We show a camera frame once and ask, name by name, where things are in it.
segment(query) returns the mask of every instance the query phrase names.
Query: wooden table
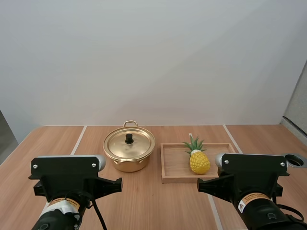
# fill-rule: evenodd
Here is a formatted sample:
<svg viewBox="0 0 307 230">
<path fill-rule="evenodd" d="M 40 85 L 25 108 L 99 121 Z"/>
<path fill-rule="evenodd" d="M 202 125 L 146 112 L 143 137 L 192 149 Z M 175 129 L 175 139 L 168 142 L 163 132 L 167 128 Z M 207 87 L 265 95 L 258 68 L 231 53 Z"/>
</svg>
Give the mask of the wooden table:
<svg viewBox="0 0 307 230">
<path fill-rule="evenodd" d="M 104 154 L 103 141 L 115 126 L 45 126 L 34 130 L 0 166 L 0 229 L 31 229 L 46 199 L 34 196 L 30 162 L 41 155 Z M 107 159 L 100 177 L 123 178 L 123 191 L 97 200 L 109 230 L 238 230 L 246 229 L 230 203 L 197 192 L 195 184 L 162 184 L 160 143 L 189 140 L 189 133 L 206 142 L 230 142 L 223 126 L 144 126 L 156 138 L 150 163 L 139 172 L 117 171 Z M 281 125 L 227 126 L 244 153 L 299 153 L 307 147 Z M 289 167 L 279 179 L 284 194 L 278 201 L 307 217 L 307 169 Z M 93 209 L 87 210 L 82 230 L 102 229 Z"/>
</svg>

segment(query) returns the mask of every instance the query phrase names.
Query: white line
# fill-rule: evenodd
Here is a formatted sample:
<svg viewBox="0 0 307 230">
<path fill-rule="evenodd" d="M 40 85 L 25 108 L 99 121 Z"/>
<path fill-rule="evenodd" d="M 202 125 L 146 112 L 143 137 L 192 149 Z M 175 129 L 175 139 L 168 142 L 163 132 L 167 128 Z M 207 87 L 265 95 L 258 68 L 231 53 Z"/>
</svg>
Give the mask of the white line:
<svg viewBox="0 0 307 230">
<path fill-rule="evenodd" d="M 76 144 L 75 144 L 75 147 L 74 147 L 73 150 L 71 151 L 71 155 L 75 155 L 75 152 L 76 152 L 76 150 L 77 150 L 77 148 L 78 148 L 78 146 L 79 146 L 79 144 L 80 144 L 80 142 L 81 142 L 81 139 L 82 139 L 83 134 L 84 134 L 84 132 L 85 132 L 85 130 L 86 130 L 86 127 L 87 127 L 87 126 L 84 126 L 84 127 L 83 127 L 82 132 L 81 132 L 81 134 L 80 134 L 80 136 L 79 136 L 79 138 L 78 138 L 78 140 L 77 140 L 77 142 L 76 142 Z"/>
<path fill-rule="evenodd" d="M 233 144 L 235 145 L 236 149 L 239 151 L 239 153 L 243 154 L 242 150 L 240 149 L 240 147 L 238 146 L 238 144 L 236 143 L 235 139 L 233 138 L 233 136 L 231 135 L 231 133 L 229 132 L 228 128 L 226 127 L 226 125 L 223 125 L 226 133 L 229 135 L 230 139 L 232 140 Z"/>
<path fill-rule="evenodd" d="M 216 209 L 213 197 L 208 194 L 208 199 L 209 199 L 209 203 L 211 205 L 212 213 L 214 215 L 214 219 L 215 219 L 217 230 L 223 230 L 222 223 L 221 223 L 219 214 L 217 213 L 217 209 Z"/>
<path fill-rule="evenodd" d="M 78 146 L 79 146 L 79 144 L 80 144 L 80 142 L 81 142 L 81 139 L 82 139 L 83 134 L 84 134 L 84 132 L 85 132 L 85 130 L 86 130 L 86 127 L 87 127 L 87 126 L 84 126 L 84 127 L 83 127 L 82 132 L 80 133 L 80 136 L 79 136 L 79 138 L 78 138 L 78 140 L 77 140 L 77 142 L 76 142 L 76 144 L 75 144 L 75 147 L 73 147 L 73 149 L 72 149 L 72 151 L 71 151 L 71 156 L 72 156 L 72 155 L 75 155 L 75 152 L 76 152 L 76 150 L 77 150 L 77 148 L 78 148 Z M 46 202 L 45 207 L 43 208 L 42 213 L 40 214 L 40 216 L 43 214 L 45 208 L 47 208 L 48 205 L 49 205 L 49 202 Z"/>
</svg>

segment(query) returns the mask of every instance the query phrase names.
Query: metal pot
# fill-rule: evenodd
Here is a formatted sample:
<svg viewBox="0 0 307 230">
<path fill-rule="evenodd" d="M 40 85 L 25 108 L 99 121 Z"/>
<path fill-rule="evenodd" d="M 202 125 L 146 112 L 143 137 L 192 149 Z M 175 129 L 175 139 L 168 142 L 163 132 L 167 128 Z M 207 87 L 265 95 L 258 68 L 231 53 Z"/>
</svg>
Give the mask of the metal pot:
<svg viewBox="0 0 307 230">
<path fill-rule="evenodd" d="M 104 151 L 116 169 L 135 172 L 144 168 L 155 145 L 151 132 L 138 127 L 136 121 L 126 121 L 122 128 L 111 132 L 104 141 Z"/>
</svg>

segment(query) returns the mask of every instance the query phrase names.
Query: pineapple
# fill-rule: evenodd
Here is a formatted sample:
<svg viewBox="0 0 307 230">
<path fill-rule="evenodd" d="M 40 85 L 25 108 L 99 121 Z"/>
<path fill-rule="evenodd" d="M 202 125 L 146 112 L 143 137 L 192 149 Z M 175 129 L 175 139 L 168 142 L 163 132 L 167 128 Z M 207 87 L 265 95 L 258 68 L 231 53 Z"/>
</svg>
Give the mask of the pineapple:
<svg viewBox="0 0 307 230">
<path fill-rule="evenodd" d="M 205 149 L 202 148 L 202 141 L 198 143 L 198 137 L 194 140 L 192 136 L 191 143 L 183 142 L 191 150 L 187 152 L 190 154 L 190 167 L 196 174 L 205 174 L 211 167 L 210 161 L 206 154 L 203 153 Z"/>
</svg>

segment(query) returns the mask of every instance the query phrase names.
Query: orange label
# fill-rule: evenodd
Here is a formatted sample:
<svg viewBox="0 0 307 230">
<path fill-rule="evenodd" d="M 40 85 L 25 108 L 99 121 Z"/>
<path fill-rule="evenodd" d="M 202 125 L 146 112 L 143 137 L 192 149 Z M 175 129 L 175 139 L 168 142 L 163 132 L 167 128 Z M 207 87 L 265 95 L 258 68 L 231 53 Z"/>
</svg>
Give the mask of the orange label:
<svg viewBox="0 0 307 230">
<path fill-rule="evenodd" d="M 60 202 L 60 201 L 63 201 L 63 200 L 65 200 L 65 198 L 54 199 L 54 200 L 52 200 L 52 201 L 49 203 L 48 206 L 54 205 L 54 204 L 56 204 L 56 203 L 58 203 L 58 202 Z M 70 203 L 72 206 L 74 206 L 74 207 L 76 208 L 76 210 L 79 209 L 80 205 L 79 205 L 76 201 L 74 201 L 74 200 L 72 200 L 72 199 L 69 199 L 69 198 L 67 198 L 66 201 L 67 201 L 68 203 Z"/>
<path fill-rule="evenodd" d="M 245 197 L 243 197 L 243 199 L 239 202 L 238 205 L 238 209 L 241 213 L 243 213 L 243 210 L 245 208 L 245 206 L 253 201 L 253 200 L 257 200 L 257 199 L 268 199 L 270 200 L 265 194 L 262 193 L 250 193 L 248 195 L 246 195 Z"/>
</svg>

